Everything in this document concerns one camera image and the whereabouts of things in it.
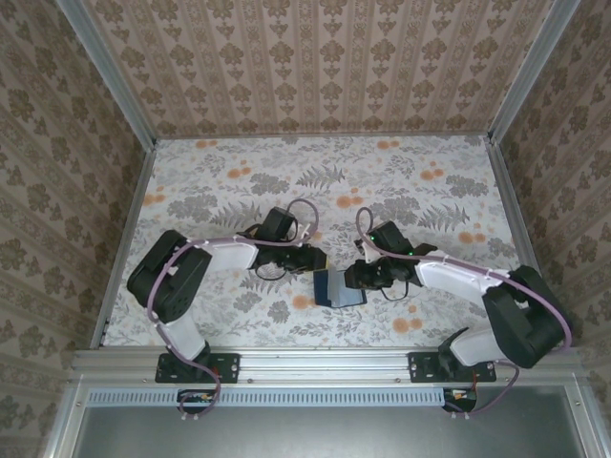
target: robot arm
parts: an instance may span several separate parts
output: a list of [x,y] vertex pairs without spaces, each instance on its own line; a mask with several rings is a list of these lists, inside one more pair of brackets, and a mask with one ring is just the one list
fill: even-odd
[[[222,242],[195,245],[178,258],[158,288],[153,313],[158,318],[156,326],[179,354],[203,365],[209,354],[209,346],[197,329],[191,308],[205,274],[257,269],[271,262],[290,273],[326,267],[325,253],[309,244],[270,246],[257,243],[285,240],[294,223],[295,217],[276,207],[269,212],[263,224]],[[127,280],[127,289],[140,305],[146,308],[161,269],[188,241],[177,231],[166,231],[137,266]]]
[[432,245],[423,243],[414,248],[391,221],[371,229],[367,237],[385,251],[426,255],[442,261],[381,256],[358,240],[356,244],[363,248],[365,260],[356,261],[346,271],[347,287],[379,290],[399,280],[441,289],[486,308],[489,323],[461,329],[440,345],[440,364],[447,372],[456,373],[465,367],[498,359],[508,359],[520,367],[530,368],[564,338],[558,319],[539,302],[489,275],[495,272],[537,292],[568,322],[558,300],[533,268],[490,269],[486,274],[472,272],[449,263],[453,258]]

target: patterned wallpaper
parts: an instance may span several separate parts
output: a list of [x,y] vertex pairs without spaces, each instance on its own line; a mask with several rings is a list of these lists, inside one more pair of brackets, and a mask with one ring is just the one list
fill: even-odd
[[502,149],[611,418],[611,2],[581,1]]
[[87,0],[157,136],[487,131],[553,0]]
[[0,456],[32,457],[89,345],[142,151],[54,2],[0,2]]

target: black bracket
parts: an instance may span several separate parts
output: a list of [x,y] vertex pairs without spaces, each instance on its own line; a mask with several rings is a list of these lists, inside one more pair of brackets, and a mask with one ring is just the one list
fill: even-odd
[[[205,364],[219,376],[223,384],[236,384],[240,376],[239,353],[211,353]],[[155,382],[158,384],[213,384],[212,377],[172,353],[159,356]]]
[[451,375],[439,361],[437,351],[416,351],[408,354],[410,377],[413,384],[431,384],[443,382],[468,383],[496,382],[495,364],[479,363]]

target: cable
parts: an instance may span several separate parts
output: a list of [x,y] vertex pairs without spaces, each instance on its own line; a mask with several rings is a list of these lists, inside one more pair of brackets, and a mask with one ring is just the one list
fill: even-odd
[[517,382],[517,378],[519,377],[519,367],[516,364],[513,364],[509,361],[496,361],[496,364],[505,365],[507,367],[512,367],[514,369],[514,377],[512,377],[512,380],[510,380],[509,383],[505,385],[503,390],[500,393],[498,393],[498,395],[494,399],[492,399],[487,405],[485,405],[484,407],[476,408],[475,410],[472,410],[471,412],[465,412],[459,406],[449,403],[447,401],[446,401],[446,406],[449,406],[453,408],[454,410],[456,410],[457,412],[462,413],[465,416],[465,418],[469,418],[469,416],[471,415],[477,415],[479,413],[484,413],[487,410],[490,410],[492,407],[496,406],[500,402],[500,400],[503,399],[503,397],[505,397],[505,395],[509,392],[509,390],[514,387],[514,385]]
[[255,275],[256,275],[257,277],[259,277],[261,280],[265,280],[265,281],[278,281],[278,280],[282,280],[282,279],[284,278],[284,276],[286,275],[286,271],[284,270],[284,271],[283,271],[283,274],[282,274],[280,277],[276,277],[275,279],[267,279],[266,277],[262,277],[262,276],[259,274],[259,269],[261,269],[262,267],[263,267],[263,266],[262,266],[262,265],[260,265],[259,267],[257,267],[257,268],[255,269]]
[[505,283],[513,286],[513,288],[517,289],[518,291],[521,291],[522,293],[526,294],[527,296],[530,296],[535,301],[543,305],[547,309],[547,311],[550,312],[554,316],[554,318],[558,320],[558,323],[562,327],[562,331],[564,332],[564,344],[562,346],[562,349],[565,350],[571,347],[571,344],[573,342],[573,336],[571,334],[571,329],[569,327],[569,324],[566,322],[566,320],[564,320],[564,317],[562,317],[560,312],[558,312],[552,304],[550,304],[545,298],[537,294],[535,291],[531,290],[530,288],[527,288],[526,286],[518,283],[517,281],[513,281],[511,279],[508,279],[507,277],[503,277],[502,275],[497,274],[496,272],[492,272],[490,269],[485,269],[483,267],[471,265],[462,260],[455,260],[452,258],[442,258],[440,256],[428,256],[428,255],[427,256],[399,255],[397,253],[392,253],[391,251],[383,250],[377,247],[370,240],[370,238],[367,237],[367,235],[363,232],[363,229],[361,229],[360,220],[361,220],[361,214],[363,212],[367,212],[369,214],[369,229],[367,230],[367,232],[369,232],[373,226],[373,213],[371,212],[371,210],[368,207],[361,207],[359,211],[356,212],[356,230],[359,234],[359,237],[363,240],[363,242],[366,243],[369,247],[371,247],[375,251],[377,251],[378,253],[381,253],[390,258],[397,258],[399,260],[433,260],[437,262],[446,262],[447,264],[452,264],[462,269],[470,270],[477,274],[487,275],[488,277],[491,277],[495,280],[504,281]]
[[[215,374],[213,371],[211,371],[205,365],[195,363],[195,362],[189,360],[188,358],[186,358],[185,356],[183,356],[179,351],[177,351],[174,348],[174,346],[172,345],[172,341],[170,340],[168,335],[165,333],[163,328],[158,325],[159,324],[159,317],[158,317],[158,315],[153,310],[153,304],[154,304],[154,301],[155,301],[155,296],[157,295],[157,292],[158,292],[159,287],[161,285],[161,282],[163,281],[165,276],[168,274],[170,269],[174,266],[176,261],[180,258],[180,256],[182,256],[182,254],[185,251],[193,248],[194,246],[199,246],[199,245],[202,245],[202,246],[211,246],[211,245],[215,245],[215,244],[219,244],[219,243],[227,243],[227,242],[246,243],[246,244],[250,244],[250,245],[268,245],[268,246],[295,246],[295,245],[301,246],[301,245],[303,245],[308,240],[310,240],[312,238],[312,235],[315,234],[316,231],[318,230],[319,213],[318,213],[318,209],[316,208],[316,206],[313,203],[311,203],[309,200],[306,200],[304,198],[296,198],[296,199],[292,200],[288,204],[288,206],[286,207],[286,211],[289,211],[290,207],[292,207],[297,202],[305,203],[314,212],[314,223],[312,224],[310,230],[308,232],[304,232],[304,236],[301,237],[300,239],[293,240],[293,241],[265,241],[265,240],[255,240],[255,239],[242,238],[242,237],[239,237],[239,236],[233,236],[233,237],[223,237],[223,238],[218,238],[218,239],[199,239],[199,240],[188,241],[187,243],[182,245],[181,248],[179,248],[174,253],[174,255],[172,255],[172,257],[165,263],[165,265],[163,265],[163,267],[161,268],[161,272],[159,272],[159,275],[158,275],[157,279],[153,283],[153,287],[151,288],[151,292],[149,293],[149,297],[148,297],[148,300],[147,300],[147,303],[146,303],[146,314],[147,314],[149,320],[151,322],[153,322],[153,324],[155,325],[155,329],[157,330],[158,334],[160,335],[160,337],[165,342],[165,344],[166,344],[166,346],[167,346],[169,351],[171,351],[181,362],[183,362],[185,364],[188,364],[188,365],[191,365],[191,366],[193,366],[193,367],[195,367],[195,368],[197,368],[199,370],[202,370],[206,374],[208,374],[212,378],[214,383],[215,383],[215,394],[214,394],[214,396],[212,398],[212,401],[199,414],[200,416],[203,416],[203,415],[209,413],[210,410],[212,410],[212,408],[214,408],[214,406],[216,405],[217,401],[219,400],[219,398],[221,396],[221,380],[219,379],[219,376],[217,374]],[[187,418],[186,416],[188,416],[188,415],[186,414],[186,412],[183,411],[182,414],[183,414],[184,418]]]
[[397,301],[404,300],[408,296],[409,290],[410,290],[410,285],[407,282],[405,282],[405,294],[403,295],[403,297],[399,299],[391,299],[384,292],[384,288],[380,288],[380,291],[382,292],[382,296],[384,296],[384,299],[386,299],[389,302],[397,302]]

